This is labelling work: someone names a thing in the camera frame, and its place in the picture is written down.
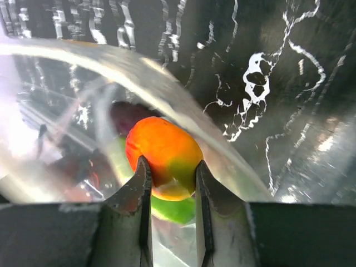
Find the fake purple eggplant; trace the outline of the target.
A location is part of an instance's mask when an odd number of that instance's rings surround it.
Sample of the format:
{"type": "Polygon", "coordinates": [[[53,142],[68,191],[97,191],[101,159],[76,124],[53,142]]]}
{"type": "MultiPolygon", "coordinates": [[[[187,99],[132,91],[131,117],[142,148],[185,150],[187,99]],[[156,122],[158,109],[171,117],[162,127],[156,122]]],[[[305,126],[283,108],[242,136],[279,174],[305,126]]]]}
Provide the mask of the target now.
{"type": "Polygon", "coordinates": [[[160,117],[161,113],[141,103],[116,101],[111,106],[110,116],[118,134],[127,136],[139,120],[151,116],[160,117]]]}

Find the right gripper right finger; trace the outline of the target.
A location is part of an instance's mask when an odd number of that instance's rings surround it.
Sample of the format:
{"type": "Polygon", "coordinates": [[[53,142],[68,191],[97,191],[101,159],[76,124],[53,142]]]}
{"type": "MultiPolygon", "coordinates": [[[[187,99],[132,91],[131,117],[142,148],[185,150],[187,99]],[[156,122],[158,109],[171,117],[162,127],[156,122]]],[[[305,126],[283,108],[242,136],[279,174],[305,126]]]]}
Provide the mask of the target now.
{"type": "Polygon", "coordinates": [[[198,266],[259,266],[245,202],[217,181],[205,161],[196,168],[198,266]]]}

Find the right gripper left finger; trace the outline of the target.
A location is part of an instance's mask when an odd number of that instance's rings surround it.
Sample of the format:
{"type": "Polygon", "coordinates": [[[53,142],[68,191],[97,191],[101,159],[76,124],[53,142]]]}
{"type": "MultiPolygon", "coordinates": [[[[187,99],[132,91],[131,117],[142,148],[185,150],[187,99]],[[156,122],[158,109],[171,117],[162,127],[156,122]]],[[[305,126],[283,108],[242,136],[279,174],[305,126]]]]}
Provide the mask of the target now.
{"type": "Polygon", "coordinates": [[[152,177],[140,156],[132,178],[105,201],[95,239],[92,266],[153,266],[152,177]]]}

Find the fake red orange mango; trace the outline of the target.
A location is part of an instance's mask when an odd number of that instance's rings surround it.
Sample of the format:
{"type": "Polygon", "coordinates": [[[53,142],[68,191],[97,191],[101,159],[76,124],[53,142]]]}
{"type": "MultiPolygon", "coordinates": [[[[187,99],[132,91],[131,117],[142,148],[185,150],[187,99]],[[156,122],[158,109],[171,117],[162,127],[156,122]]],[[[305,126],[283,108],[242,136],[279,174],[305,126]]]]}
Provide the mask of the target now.
{"type": "Polygon", "coordinates": [[[195,192],[195,170],[204,159],[197,141],[160,117],[139,120],[126,137],[125,154],[133,171],[140,156],[147,160],[152,194],[165,201],[183,201],[195,192]]]}

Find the clear zip top bag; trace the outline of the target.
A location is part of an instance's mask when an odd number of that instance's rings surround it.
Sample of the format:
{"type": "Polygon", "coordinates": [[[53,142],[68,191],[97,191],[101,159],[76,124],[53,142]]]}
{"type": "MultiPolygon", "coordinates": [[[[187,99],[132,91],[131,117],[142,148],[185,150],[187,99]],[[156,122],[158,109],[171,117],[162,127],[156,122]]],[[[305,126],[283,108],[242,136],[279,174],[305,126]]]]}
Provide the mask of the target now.
{"type": "MultiPolygon", "coordinates": [[[[98,74],[58,121],[40,112],[57,136],[66,134],[88,149],[113,141],[116,135],[108,109],[119,84],[196,137],[214,178],[245,202],[249,225],[248,201],[271,200],[264,184],[213,121],[177,79],[154,61],[122,48],[58,39],[15,39],[1,44],[1,54],[48,58],[98,74]]],[[[50,193],[54,204],[26,204],[31,195],[29,181],[14,161],[7,167],[14,176],[9,184],[19,193],[7,194],[13,203],[1,212],[1,265],[92,266],[104,204],[70,204],[59,187],[50,193]]]]}

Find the fake watermelon slice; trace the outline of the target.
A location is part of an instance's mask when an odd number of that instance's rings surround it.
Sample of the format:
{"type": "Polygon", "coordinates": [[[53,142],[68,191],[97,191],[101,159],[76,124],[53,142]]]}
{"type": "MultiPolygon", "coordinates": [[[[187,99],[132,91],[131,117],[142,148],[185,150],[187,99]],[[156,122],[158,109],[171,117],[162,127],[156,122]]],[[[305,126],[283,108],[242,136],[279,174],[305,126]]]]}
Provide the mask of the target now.
{"type": "MultiPolygon", "coordinates": [[[[123,186],[134,175],[125,154],[125,138],[116,137],[106,148],[106,156],[112,167],[116,180],[123,186]]],[[[165,201],[151,197],[151,213],[160,220],[186,225],[195,217],[195,200],[165,201]]]]}

